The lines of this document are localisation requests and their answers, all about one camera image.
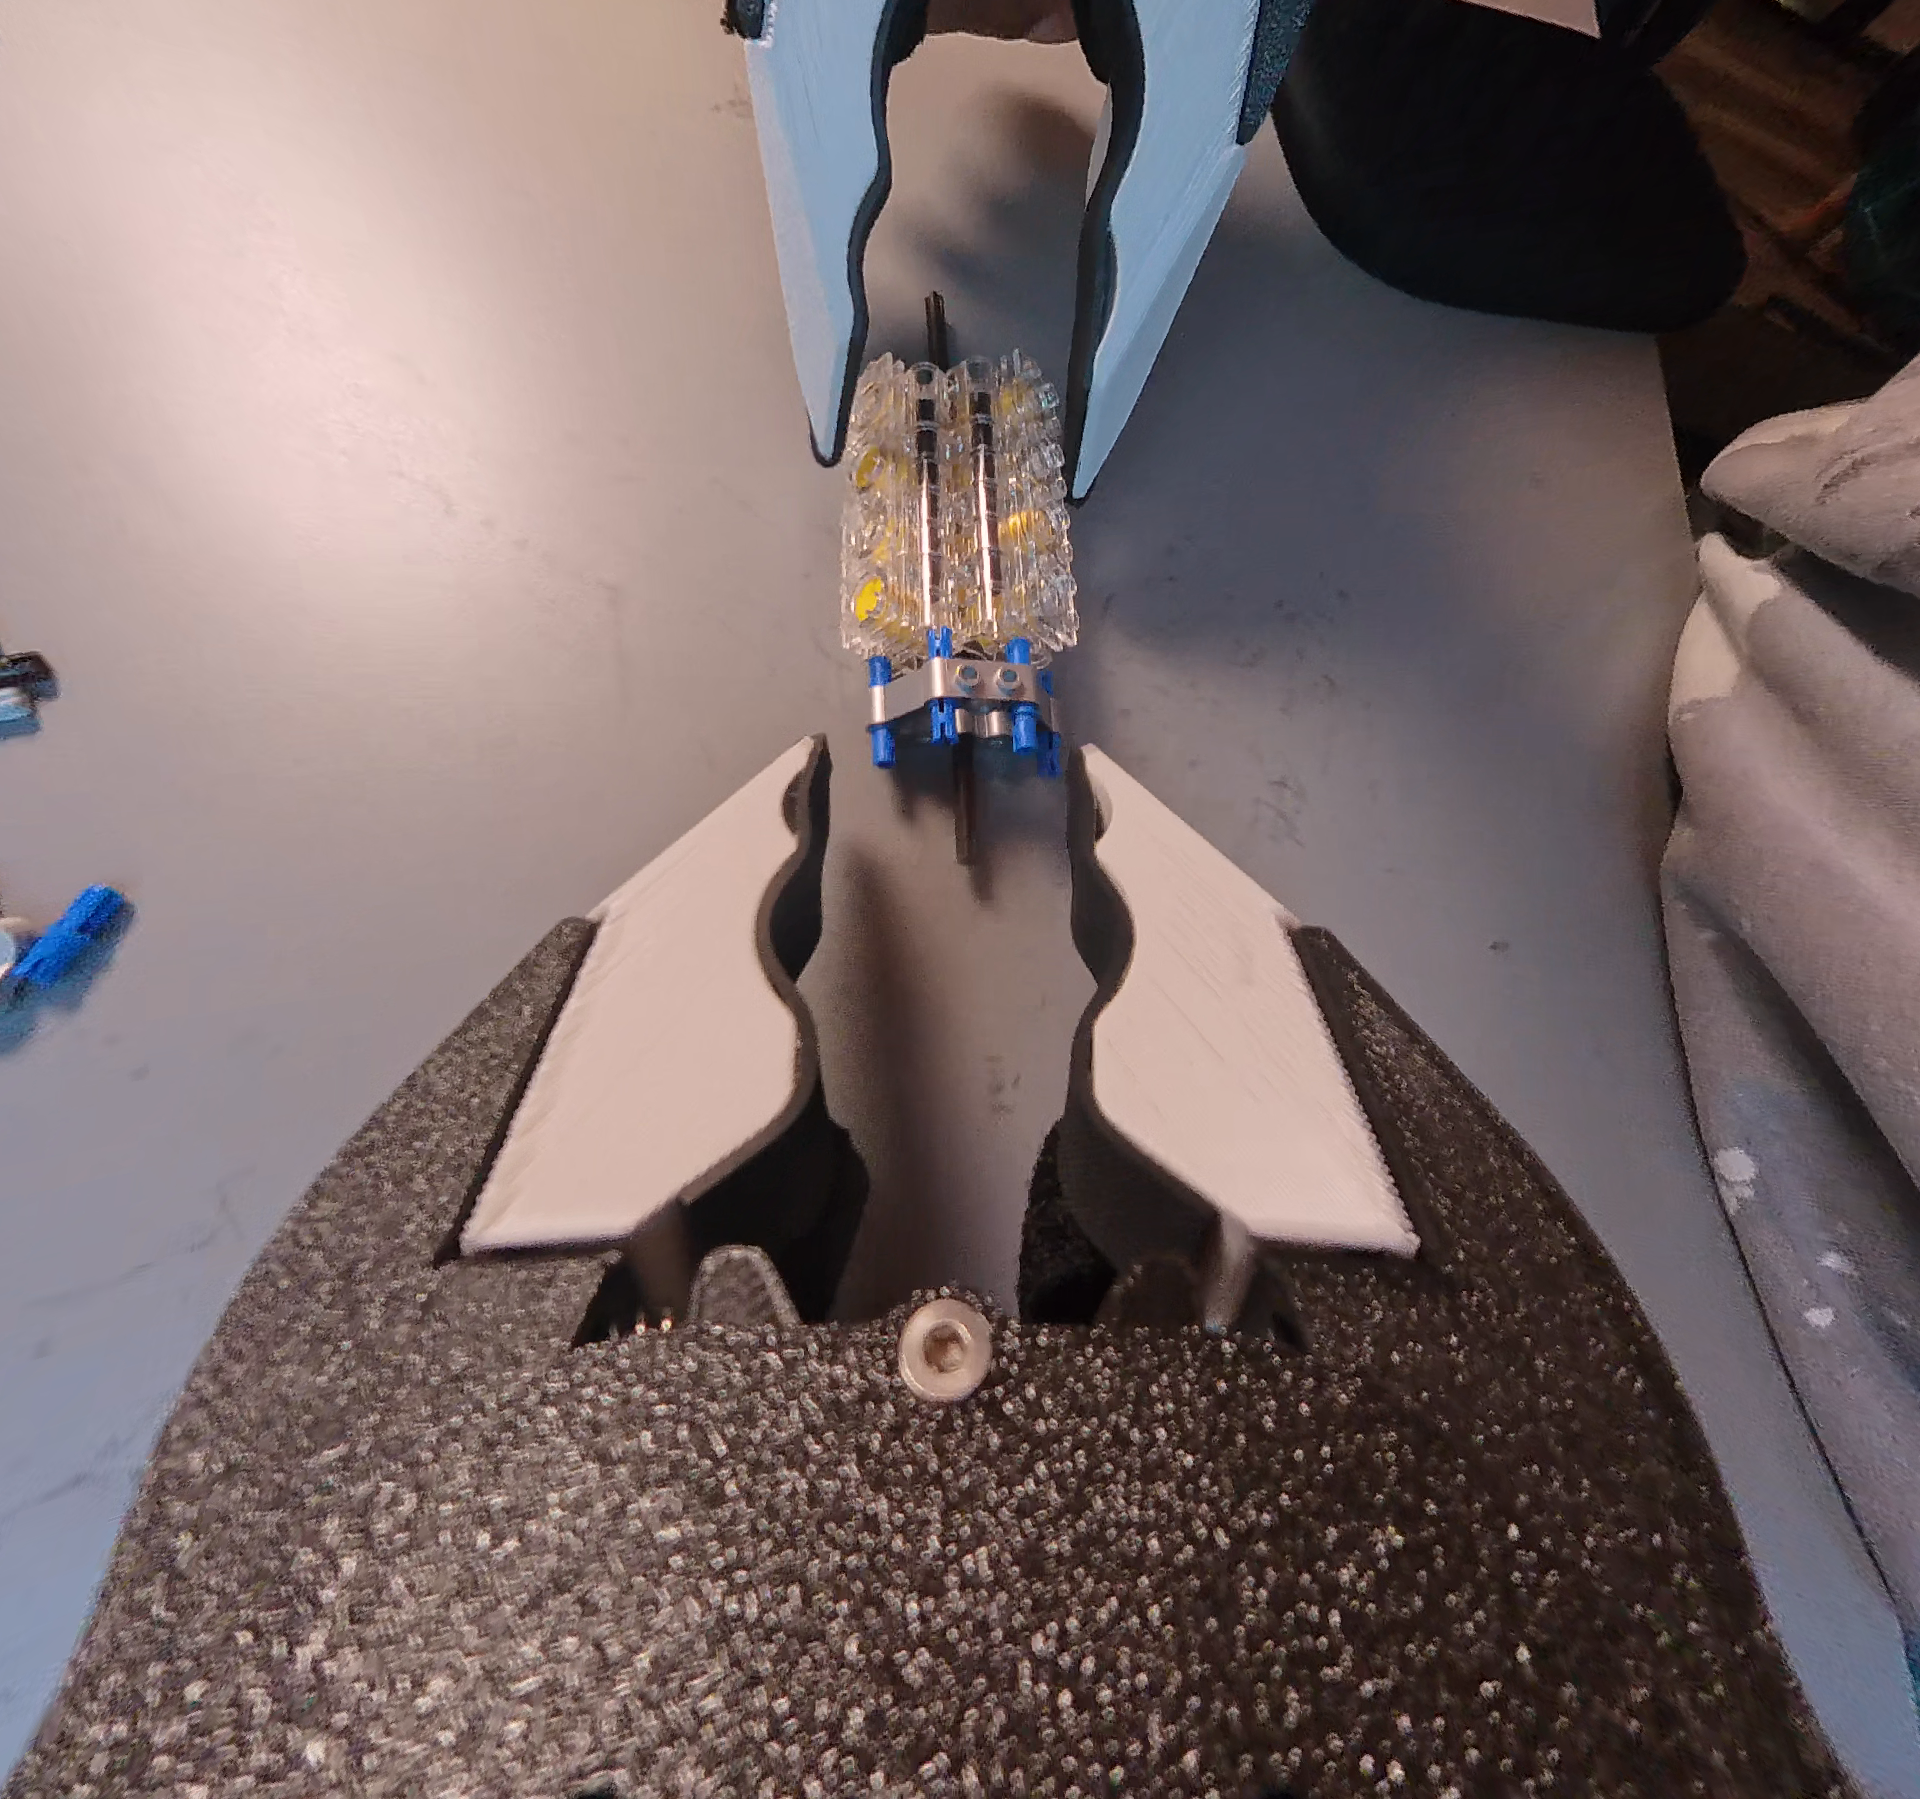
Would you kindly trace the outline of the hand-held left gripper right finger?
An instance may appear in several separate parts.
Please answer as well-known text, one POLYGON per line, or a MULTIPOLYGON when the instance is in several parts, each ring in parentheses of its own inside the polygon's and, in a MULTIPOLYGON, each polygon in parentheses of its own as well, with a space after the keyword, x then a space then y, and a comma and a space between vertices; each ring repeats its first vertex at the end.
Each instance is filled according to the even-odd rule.
POLYGON ((1113 756, 1069 762, 1066 1206, 1123 1283, 1168 1263, 1213 1331, 1305 1333, 1284 1267, 1418 1255, 1297 916, 1113 756))

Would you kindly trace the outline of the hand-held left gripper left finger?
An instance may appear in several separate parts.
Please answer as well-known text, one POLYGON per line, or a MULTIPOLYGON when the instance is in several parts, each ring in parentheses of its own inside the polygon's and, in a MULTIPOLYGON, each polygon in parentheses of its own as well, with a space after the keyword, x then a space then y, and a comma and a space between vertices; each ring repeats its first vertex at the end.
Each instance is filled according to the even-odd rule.
POLYGON ((797 742, 589 918, 457 1253, 619 1247, 654 1313, 760 1247, 821 1317, 836 1124, 801 976, 823 936, 833 760, 797 742))

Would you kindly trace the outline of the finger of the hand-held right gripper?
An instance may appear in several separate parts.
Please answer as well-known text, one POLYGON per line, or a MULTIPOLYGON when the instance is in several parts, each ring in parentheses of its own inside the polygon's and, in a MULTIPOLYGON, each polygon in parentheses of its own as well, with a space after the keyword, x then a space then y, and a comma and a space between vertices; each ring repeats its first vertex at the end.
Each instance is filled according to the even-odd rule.
POLYGON ((848 440, 864 250, 893 188, 890 44, 908 0, 758 0, 744 42, 795 372, 816 460, 848 440))
POLYGON ((1134 412, 1244 166, 1262 0, 1091 0, 1109 116, 1078 240, 1069 478, 1082 500, 1134 412))

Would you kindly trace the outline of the clear block with yellow pistons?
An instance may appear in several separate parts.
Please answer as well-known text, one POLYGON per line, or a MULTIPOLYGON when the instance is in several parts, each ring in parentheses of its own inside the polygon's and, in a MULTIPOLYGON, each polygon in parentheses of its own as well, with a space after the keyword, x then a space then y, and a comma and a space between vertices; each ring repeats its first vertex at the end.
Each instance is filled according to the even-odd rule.
POLYGON ((1036 664, 1078 640, 1061 402, 1023 352, 953 370, 881 356, 858 378, 842 510, 844 646, 896 666, 929 634, 1036 664))

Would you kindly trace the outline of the grey beam frame with holes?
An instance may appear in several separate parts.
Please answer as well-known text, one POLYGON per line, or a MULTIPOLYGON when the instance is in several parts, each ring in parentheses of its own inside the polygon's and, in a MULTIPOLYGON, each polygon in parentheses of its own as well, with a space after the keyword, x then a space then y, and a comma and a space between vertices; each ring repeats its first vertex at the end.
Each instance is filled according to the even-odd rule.
MULTIPOLYGON (((932 746, 929 736, 930 676, 927 668, 929 660, 902 674, 893 670, 895 678, 888 694, 896 740, 915 736, 932 746)), ((1009 664, 1002 660, 986 660, 977 656, 951 658, 947 662, 947 696, 956 702, 960 726, 968 740, 998 742, 1015 752, 1013 706, 1018 700, 1018 682, 1027 678, 1033 684, 1035 704, 1039 706, 1039 726, 1045 726, 1045 694, 1041 686, 1041 674, 1045 668, 1033 664, 1031 672, 1027 674, 1015 668, 1013 678, 1007 678, 1007 672, 1009 664)))

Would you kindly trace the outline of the black office chair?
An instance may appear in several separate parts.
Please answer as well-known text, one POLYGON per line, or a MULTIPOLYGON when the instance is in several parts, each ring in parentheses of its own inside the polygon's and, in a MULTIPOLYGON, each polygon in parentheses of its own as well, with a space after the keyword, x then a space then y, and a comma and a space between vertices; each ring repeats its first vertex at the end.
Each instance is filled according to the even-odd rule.
POLYGON ((1461 0, 1317 0, 1272 118, 1324 238, 1413 298, 1665 334, 1747 272, 1681 104, 1594 36, 1461 0))

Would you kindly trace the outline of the pile of mixed building parts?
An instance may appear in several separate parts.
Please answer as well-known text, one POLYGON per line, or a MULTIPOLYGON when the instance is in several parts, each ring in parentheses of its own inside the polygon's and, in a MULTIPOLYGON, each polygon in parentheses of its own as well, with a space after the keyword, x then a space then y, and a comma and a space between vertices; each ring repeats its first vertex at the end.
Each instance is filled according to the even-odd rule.
MULTIPOLYGON (((40 710, 59 696, 59 676, 38 652, 2 652, 2 740, 40 730, 40 710)), ((79 892, 48 926, 2 918, 2 1004, 27 1010, 98 964, 134 920, 120 890, 94 884, 79 892)))

